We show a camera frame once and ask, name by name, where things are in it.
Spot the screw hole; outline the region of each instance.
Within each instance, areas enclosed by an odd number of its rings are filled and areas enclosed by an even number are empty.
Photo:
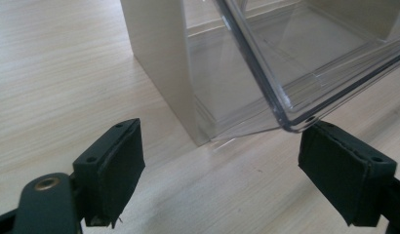
[[[92,162],[95,162],[96,160],[97,160],[96,157],[90,157],[90,158],[87,158],[87,163],[92,163]]]
[[[383,162],[382,158],[379,158],[379,157],[373,157],[373,161],[375,161],[377,163],[382,163]]]
[[[60,180],[57,177],[48,177],[44,178],[38,183],[35,184],[35,190],[43,191],[54,187],[55,185],[59,184]]]

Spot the clamp jaw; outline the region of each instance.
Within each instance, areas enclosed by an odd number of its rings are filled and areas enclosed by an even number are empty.
[[[335,125],[318,122],[305,130],[299,165],[348,225],[377,226],[400,233],[400,181],[397,163]]]
[[[145,167],[140,119],[110,128],[73,163],[74,173],[32,180],[19,207],[0,216],[0,233],[82,233],[87,226],[115,226]]]

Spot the transparent container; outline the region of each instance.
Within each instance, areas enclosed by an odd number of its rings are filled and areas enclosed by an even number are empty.
[[[400,65],[400,0],[138,2],[135,56],[199,144],[304,130]]]

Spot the wood grain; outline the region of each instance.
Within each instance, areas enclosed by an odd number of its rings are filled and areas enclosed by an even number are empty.
[[[119,1],[0,1],[0,214],[32,179],[71,173],[113,124],[140,117],[146,169],[114,230],[383,233],[346,227],[298,168],[300,135],[196,147],[133,58]],[[328,121],[398,161],[400,68]]]

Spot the wooden table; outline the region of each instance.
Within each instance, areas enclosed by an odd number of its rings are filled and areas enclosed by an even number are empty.
[[[119,1],[0,1],[0,214],[136,117],[146,169],[123,223],[85,233],[384,232],[384,218],[345,225],[298,168],[300,135],[197,147],[134,59]],[[400,178],[400,68],[326,119],[397,160]]]

